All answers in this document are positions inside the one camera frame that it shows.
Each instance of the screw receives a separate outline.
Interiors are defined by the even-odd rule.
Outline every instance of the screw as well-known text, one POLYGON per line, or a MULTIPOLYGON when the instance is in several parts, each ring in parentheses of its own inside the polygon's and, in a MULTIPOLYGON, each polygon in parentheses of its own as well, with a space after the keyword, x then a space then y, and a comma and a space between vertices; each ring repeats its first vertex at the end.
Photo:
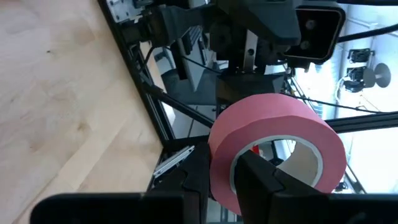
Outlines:
POLYGON ((250 56, 253 56, 254 55, 254 50, 253 49, 249 49, 248 53, 249 53, 250 56))
POLYGON ((308 30, 314 29, 316 25, 317 25, 317 23, 316 23, 314 20, 309 20, 309 21, 307 21, 307 22, 305 23, 305 27, 306 27, 308 30))
POLYGON ((310 42, 305 40, 300 44, 300 48, 303 50, 307 50, 310 48, 310 42))

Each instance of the wooden table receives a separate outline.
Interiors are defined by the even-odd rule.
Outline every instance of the wooden table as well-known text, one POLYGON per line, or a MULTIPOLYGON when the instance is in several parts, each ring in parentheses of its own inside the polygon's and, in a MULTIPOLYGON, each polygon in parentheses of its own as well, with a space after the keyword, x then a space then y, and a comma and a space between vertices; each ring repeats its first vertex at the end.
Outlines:
POLYGON ((60 192, 145 191, 162 146, 98 3, 2 0, 0 20, 0 223, 60 192))

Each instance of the tape roll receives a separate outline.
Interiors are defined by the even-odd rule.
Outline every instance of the tape roll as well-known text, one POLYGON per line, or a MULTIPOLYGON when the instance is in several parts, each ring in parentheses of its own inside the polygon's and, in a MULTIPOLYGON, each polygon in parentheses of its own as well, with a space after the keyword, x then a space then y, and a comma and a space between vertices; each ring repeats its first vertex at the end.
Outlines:
POLYGON ((241 214, 234 192, 236 160, 253 146, 277 139, 297 142, 278 168, 321 192, 338 185, 346 156, 334 130, 299 100, 275 93, 252 95, 223 111, 210 131, 211 192, 222 206, 241 214))

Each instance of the wooden surface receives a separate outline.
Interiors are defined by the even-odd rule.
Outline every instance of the wooden surface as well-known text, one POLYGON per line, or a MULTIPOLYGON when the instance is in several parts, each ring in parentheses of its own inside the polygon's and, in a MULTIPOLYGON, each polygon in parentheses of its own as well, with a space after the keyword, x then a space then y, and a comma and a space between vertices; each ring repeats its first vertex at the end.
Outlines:
POLYGON ((161 143, 98 3, 0 0, 0 21, 0 223, 60 192, 145 191, 161 143))

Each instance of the black metal frame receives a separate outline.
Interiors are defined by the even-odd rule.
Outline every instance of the black metal frame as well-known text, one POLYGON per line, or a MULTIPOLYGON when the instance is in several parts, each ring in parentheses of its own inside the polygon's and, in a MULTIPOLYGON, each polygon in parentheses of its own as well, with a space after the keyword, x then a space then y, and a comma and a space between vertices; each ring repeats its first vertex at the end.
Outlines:
MULTIPOLYGON (((209 128, 212 126, 214 121, 172 98, 154 84, 148 68, 143 64, 144 56, 142 55, 139 46, 128 46, 121 35, 121 26, 113 21, 106 4, 106 0, 98 0, 98 2, 118 45, 123 60, 127 65, 131 78, 140 94, 141 100, 146 107, 150 120, 152 121, 157 135, 164 147, 159 163, 170 156, 170 154, 181 150, 185 146, 197 145, 199 142, 207 142, 208 136, 184 139, 175 138, 172 127, 163 108, 162 101, 209 128)), ((326 122, 336 131, 336 133, 393 128, 398 127, 398 112, 331 119, 326 120, 326 122)))

